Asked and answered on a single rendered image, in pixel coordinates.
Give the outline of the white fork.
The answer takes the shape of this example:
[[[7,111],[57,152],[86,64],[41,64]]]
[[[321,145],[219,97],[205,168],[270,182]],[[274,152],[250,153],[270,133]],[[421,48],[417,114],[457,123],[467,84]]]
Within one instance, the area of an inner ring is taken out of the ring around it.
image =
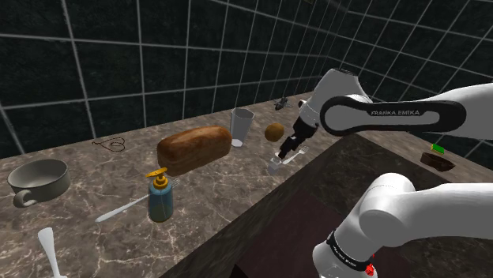
[[[285,159],[282,164],[283,165],[286,165],[286,164],[289,164],[291,161],[293,161],[298,155],[302,155],[302,154],[306,154],[307,151],[309,150],[310,148],[308,146],[303,146],[296,154],[292,155],[291,157]]]

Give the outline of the brown round potato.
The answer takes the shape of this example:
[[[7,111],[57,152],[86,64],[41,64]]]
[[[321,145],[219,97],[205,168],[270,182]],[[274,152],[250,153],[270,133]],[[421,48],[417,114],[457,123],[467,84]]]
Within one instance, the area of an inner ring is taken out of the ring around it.
[[[284,127],[280,123],[272,123],[265,128],[265,139],[277,142],[284,136]]]

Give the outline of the dark marbled robot stand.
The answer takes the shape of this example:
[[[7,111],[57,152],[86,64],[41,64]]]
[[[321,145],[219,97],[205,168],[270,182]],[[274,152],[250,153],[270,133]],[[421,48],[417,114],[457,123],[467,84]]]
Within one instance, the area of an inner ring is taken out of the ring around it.
[[[318,278],[314,246],[386,172],[425,190],[443,178],[368,139],[339,140],[161,278]],[[493,278],[493,241],[434,238],[381,248],[371,278]]]

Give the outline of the clear drinking glass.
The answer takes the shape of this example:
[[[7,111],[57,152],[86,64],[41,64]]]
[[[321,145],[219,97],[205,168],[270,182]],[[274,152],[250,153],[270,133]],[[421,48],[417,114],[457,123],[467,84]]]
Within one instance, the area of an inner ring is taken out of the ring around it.
[[[231,111],[230,133],[233,147],[239,148],[243,146],[254,116],[255,113],[246,108],[236,107]]]

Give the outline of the brown bread loaf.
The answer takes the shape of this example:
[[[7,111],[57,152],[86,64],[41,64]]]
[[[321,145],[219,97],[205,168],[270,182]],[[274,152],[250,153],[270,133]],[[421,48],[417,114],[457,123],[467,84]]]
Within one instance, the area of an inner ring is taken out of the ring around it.
[[[222,126],[193,128],[161,140],[157,161],[169,176],[177,177],[226,156],[231,142],[230,132]]]

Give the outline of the brown dish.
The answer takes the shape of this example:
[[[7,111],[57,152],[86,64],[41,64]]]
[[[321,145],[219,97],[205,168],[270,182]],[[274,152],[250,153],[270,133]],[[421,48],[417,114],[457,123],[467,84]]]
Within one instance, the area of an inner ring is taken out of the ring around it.
[[[422,153],[420,162],[441,172],[449,171],[455,167],[455,164],[449,160],[429,152]]]

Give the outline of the blue soap dispenser yellow pump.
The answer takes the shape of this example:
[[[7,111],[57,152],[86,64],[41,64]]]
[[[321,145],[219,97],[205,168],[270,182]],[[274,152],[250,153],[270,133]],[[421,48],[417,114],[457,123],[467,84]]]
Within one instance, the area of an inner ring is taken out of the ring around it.
[[[149,185],[148,211],[149,219],[156,223],[163,223],[173,213],[173,185],[165,177],[166,167],[152,171],[146,175],[153,178]]]

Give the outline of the silver fork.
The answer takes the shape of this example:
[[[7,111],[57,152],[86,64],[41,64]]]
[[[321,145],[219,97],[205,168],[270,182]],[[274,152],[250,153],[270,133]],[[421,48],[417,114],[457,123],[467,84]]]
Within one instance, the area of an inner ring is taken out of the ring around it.
[[[171,183],[172,183],[172,185],[173,185],[173,189],[174,189],[176,186],[178,186],[178,185],[179,185],[179,183],[180,183],[180,181],[179,181],[178,179],[176,179],[176,178],[175,178],[175,179],[172,179],[170,182],[171,182]],[[148,193],[147,195],[145,195],[144,197],[140,197],[140,198],[138,198],[138,199],[137,199],[137,200],[135,200],[135,201],[131,201],[130,203],[128,203],[128,204],[126,204],[126,205],[123,205],[123,206],[121,206],[121,207],[119,207],[119,208],[116,208],[116,209],[114,209],[114,210],[112,210],[112,211],[110,211],[110,212],[107,212],[107,213],[103,214],[102,216],[97,217],[97,218],[95,219],[95,222],[96,222],[96,223],[100,223],[100,222],[103,222],[103,221],[105,221],[105,220],[108,220],[109,218],[111,218],[111,217],[113,217],[113,216],[115,216],[115,215],[119,214],[120,212],[123,212],[123,211],[127,210],[127,209],[128,209],[128,208],[130,208],[131,206],[133,206],[133,205],[135,205],[135,204],[137,204],[138,202],[143,201],[143,200],[149,200],[149,193]]]

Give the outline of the white spoon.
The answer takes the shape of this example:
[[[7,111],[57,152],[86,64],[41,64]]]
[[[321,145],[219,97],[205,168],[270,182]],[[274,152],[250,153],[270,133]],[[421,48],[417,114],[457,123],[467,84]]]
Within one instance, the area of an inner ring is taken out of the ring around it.
[[[59,272],[53,229],[51,227],[45,227],[38,232],[37,236],[45,254],[47,255],[47,259],[53,273],[53,278],[68,278]]]

